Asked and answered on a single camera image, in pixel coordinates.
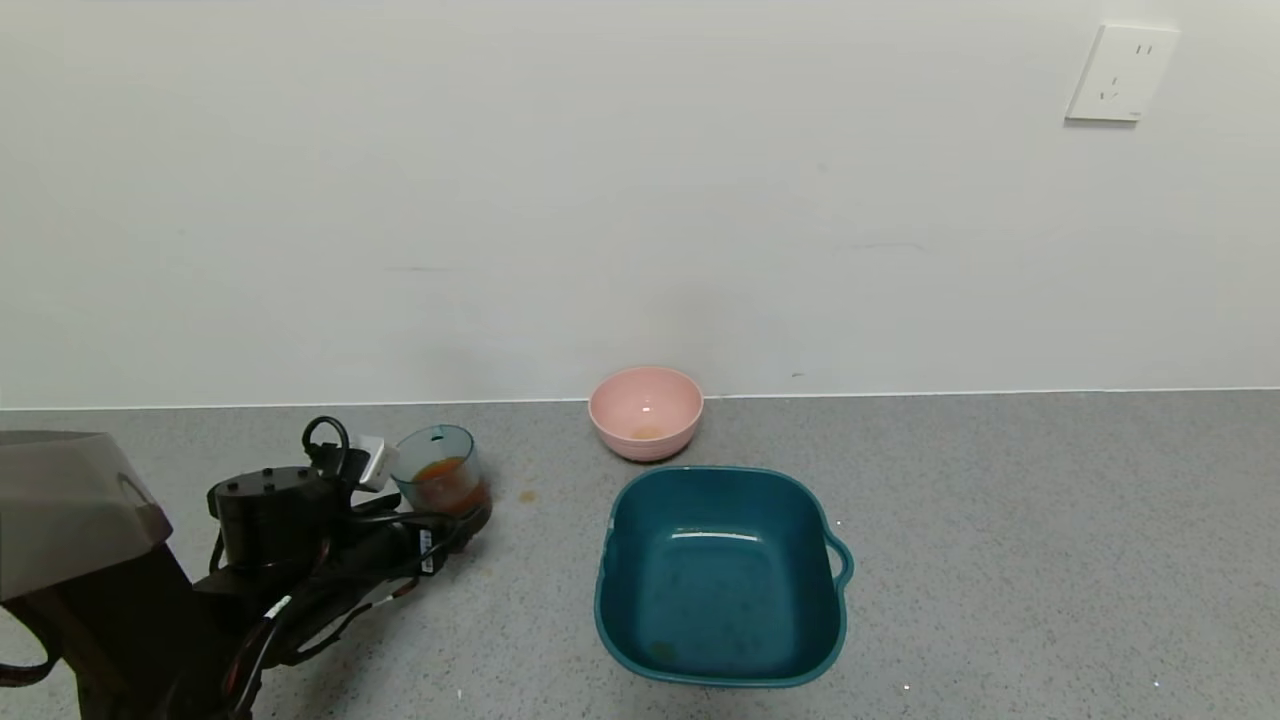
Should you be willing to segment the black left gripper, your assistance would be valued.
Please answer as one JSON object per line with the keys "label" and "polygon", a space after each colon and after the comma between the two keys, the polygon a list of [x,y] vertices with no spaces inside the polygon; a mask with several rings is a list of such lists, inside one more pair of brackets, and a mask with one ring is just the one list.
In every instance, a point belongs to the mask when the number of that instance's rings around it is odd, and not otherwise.
{"label": "black left gripper", "polygon": [[[390,582],[430,577],[442,553],[461,553],[489,523],[492,501],[453,503],[443,512],[401,511],[399,495],[361,503],[335,516],[338,582]],[[454,519],[449,533],[449,516]]]}

